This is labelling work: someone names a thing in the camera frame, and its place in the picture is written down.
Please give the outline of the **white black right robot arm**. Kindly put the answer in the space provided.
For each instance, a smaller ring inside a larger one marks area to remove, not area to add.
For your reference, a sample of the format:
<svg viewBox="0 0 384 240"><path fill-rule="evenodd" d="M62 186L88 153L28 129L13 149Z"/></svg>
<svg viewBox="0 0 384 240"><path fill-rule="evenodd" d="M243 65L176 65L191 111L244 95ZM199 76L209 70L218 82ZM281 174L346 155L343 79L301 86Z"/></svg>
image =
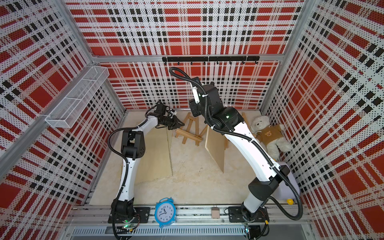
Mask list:
<svg viewBox="0 0 384 240"><path fill-rule="evenodd" d="M228 139L247 160L256 177L249 183L249 194L241 205L242 216L246 222L254 222L264 205L273 201L280 211L290 220L298 221L303 216L303 204L300 195L288 178L287 166L281 166L261 147L252 135L244 118L233 107L224 107L213 85L191 84L193 100L190 108L195 117L202 115L206 124L215 132ZM273 197L273 193L284 183L294 194L298 212L289 214Z"/></svg>

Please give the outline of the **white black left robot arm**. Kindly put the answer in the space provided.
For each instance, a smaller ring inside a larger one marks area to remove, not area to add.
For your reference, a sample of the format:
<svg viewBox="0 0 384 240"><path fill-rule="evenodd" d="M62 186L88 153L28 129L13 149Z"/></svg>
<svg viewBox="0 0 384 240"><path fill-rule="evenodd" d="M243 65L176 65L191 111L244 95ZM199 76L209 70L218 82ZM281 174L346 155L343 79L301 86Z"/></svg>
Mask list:
<svg viewBox="0 0 384 240"><path fill-rule="evenodd" d="M137 217L134 209L134 186L140 160L146 152L145 136L157 127L168 130L179 129L184 123L176 117L176 112L158 101L145 113L145 119L136 127L120 128L113 131L107 140L109 149L123 160L122 179L116 198L111 204L110 224L126 223ZM111 138L121 132L121 149L115 150Z"/></svg>

